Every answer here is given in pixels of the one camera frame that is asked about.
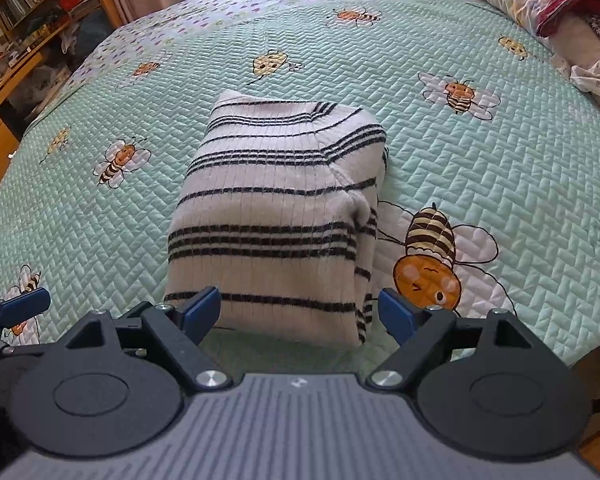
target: knit fabric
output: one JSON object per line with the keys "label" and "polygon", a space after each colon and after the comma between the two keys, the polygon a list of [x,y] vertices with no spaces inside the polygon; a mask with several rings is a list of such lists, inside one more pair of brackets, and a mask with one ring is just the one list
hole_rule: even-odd
{"label": "knit fabric", "polygon": [[165,301],[215,285],[219,327],[363,343],[385,138],[362,108],[224,92],[171,221]]}

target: metal screw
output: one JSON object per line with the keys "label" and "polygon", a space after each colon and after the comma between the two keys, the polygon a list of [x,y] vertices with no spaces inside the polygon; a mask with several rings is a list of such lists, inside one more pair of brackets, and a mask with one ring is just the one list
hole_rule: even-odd
{"label": "metal screw", "polygon": [[402,382],[402,376],[394,370],[380,370],[371,376],[371,382],[376,386],[391,388]]}
{"label": "metal screw", "polygon": [[160,303],[155,306],[158,310],[163,311],[165,314],[173,310],[173,305],[169,303]]}
{"label": "metal screw", "polygon": [[227,379],[226,374],[220,370],[206,370],[196,375],[196,382],[205,388],[219,388]]}

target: bed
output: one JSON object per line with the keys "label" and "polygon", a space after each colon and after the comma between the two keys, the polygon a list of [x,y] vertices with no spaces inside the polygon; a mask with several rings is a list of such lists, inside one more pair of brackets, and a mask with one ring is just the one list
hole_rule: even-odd
{"label": "bed", "polygon": [[[389,156],[376,293],[468,317],[506,308],[576,362],[600,345],[600,110],[550,56],[484,0],[189,0],[119,28],[0,184],[0,298],[52,297],[5,338],[53,341],[88,310],[162,302],[180,185],[233,89],[378,118]],[[423,215],[452,241],[433,268],[444,280],[424,292],[433,270],[410,232]],[[232,373],[364,373],[395,349],[371,318],[355,349],[220,330],[203,346]]]}

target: cartoon bee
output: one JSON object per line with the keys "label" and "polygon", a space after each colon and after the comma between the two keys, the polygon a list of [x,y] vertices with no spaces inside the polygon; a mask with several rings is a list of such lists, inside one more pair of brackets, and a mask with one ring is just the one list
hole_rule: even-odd
{"label": "cartoon bee", "polygon": [[420,308],[439,305],[460,317],[484,317],[492,308],[516,310],[498,280],[477,264],[498,256],[496,240],[481,227],[451,226],[435,203],[412,214],[378,204],[374,289],[395,287]]}
{"label": "cartoon bee", "polygon": [[437,104],[447,104],[456,114],[469,112],[473,117],[483,121],[491,121],[493,114],[487,108],[500,104],[500,98],[486,90],[475,90],[467,83],[471,80],[458,82],[456,78],[447,82],[432,74],[420,72],[418,79],[424,83],[426,90],[422,93],[426,100]]}
{"label": "cartoon bee", "polygon": [[373,25],[374,22],[380,21],[380,16],[382,16],[382,12],[378,10],[375,14],[371,14],[370,12],[366,12],[366,8],[362,10],[362,12],[358,12],[357,10],[336,10],[333,9],[333,12],[336,13],[336,18],[338,20],[344,20],[346,22],[354,22],[356,27],[358,26],[358,22],[367,22],[370,25]]}
{"label": "cartoon bee", "polygon": [[104,155],[105,159],[93,168],[93,174],[98,176],[98,185],[107,184],[115,189],[122,184],[125,173],[142,168],[151,157],[149,150],[138,150],[136,148],[136,137],[127,144],[124,140],[115,140],[109,146]]}
{"label": "cartoon bee", "polygon": [[46,158],[51,155],[55,150],[64,150],[67,142],[68,142],[68,138],[69,137],[69,133],[71,132],[71,128],[73,127],[72,124],[70,124],[69,126],[66,126],[64,128],[62,128],[58,134],[54,137],[54,140],[51,141],[51,144],[49,145],[49,147],[46,149],[46,155],[45,158],[43,158],[40,161],[40,164],[42,164]]}
{"label": "cartoon bee", "polygon": [[498,43],[501,44],[504,48],[506,48],[510,53],[514,56],[520,56],[518,61],[522,61],[526,59],[531,53],[526,51],[525,46],[520,43],[518,40],[514,40],[509,36],[503,36],[498,40]]}
{"label": "cartoon bee", "polygon": [[140,80],[144,79],[151,72],[158,70],[163,63],[171,59],[172,54],[162,52],[157,56],[154,55],[153,60],[141,61],[135,70],[131,73],[127,80],[124,80],[118,85],[118,88],[123,88],[130,85],[135,85]]}
{"label": "cartoon bee", "polygon": [[[40,284],[40,272],[33,273],[27,264],[20,268],[20,283],[13,285],[2,297],[3,300],[12,300],[22,294],[27,294],[38,288]],[[40,328],[36,317],[27,319],[10,329],[5,329],[3,337],[7,342],[13,344],[37,344],[40,342]]]}
{"label": "cartoon bee", "polygon": [[266,75],[273,74],[285,64],[289,66],[289,72],[297,72],[302,68],[302,63],[292,63],[288,59],[289,56],[279,50],[269,50],[266,54],[258,56],[253,60],[253,73],[260,77],[247,83],[247,85],[260,81]]}

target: bee wing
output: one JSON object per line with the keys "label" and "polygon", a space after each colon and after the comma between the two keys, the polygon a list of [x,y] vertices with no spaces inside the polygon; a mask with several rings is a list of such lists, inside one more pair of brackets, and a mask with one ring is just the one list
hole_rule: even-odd
{"label": "bee wing", "polygon": [[111,162],[116,156],[116,153],[119,152],[122,148],[124,148],[125,145],[126,142],[122,139],[114,140],[111,143],[111,145],[107,148],[107,151],[104,153],[104,158]]}
{"label": "bee wing", "polygon": [[120,187],[120,184],[122,184],[122,181],[124,179],[125,179],[125,174],[122,173],[122,171],[117,171],[116,174],[107,181],[107,184],[109,184],[109,187],[111,189],[116,189],[116,188]]}
{"label": "bee wing", "polygon": [[498,256],[498,244],[485,229],[473,225],[457,225],[452,229],[456,242],[456,262],[486,264]]}
{"label": "bee wing", "polygon": [[500,104],[500,98],[487,90],[476,90],[472,101],[482,108],[493,108]]}
{"label": "bee wing", "polygon": [[131,160],[122,166],[123,171],[135,171],[139,168],[142,168],[151,157],[151,152],[149,150],[136,150],[134,156],[131,157]]}
{"label": "bee wing", "polygon": [[96,176],[100,176],[101,174],[104,173],[104,170],[107,169],[107,167],[109,166],[110,162],[108,160],[104,160],[103,162],[99,162],[98,164],[96,164],[93,167],[93,174]]}
{"label": "bee wing", "polygon": [[395,288],[394,266],[404,256],[404,237],[413,215],[390,202],[378,203],[378,240],[371,273],[371,293],[374,298],[386,286]]}
{"label": "bee wing", "polygon": [[469,113],[478,119],[482,119],[483,121],[491,121],[493,119],[493,114],[490,111],[478,106],[473,101],[469,106]]}
{"label": "bee wing", "polygon": [[13,285],[7,292],[2,296],[4,301],[12,300],[21,294],[20,287],[17,285]]}
{"label": "bee wing", "polygon": [[462,284],[456,312],[461,317],[486,317],[492,308],[516,309],[502,284],[488,272],[472,265],[456,265],[454,272]]}
{"label": "bee wing", "polygon": [[424,83],[427,89],[433,92],[444,92],[446,87],[446,81],[433,74],[427,72],[419,72],[418,79]]}

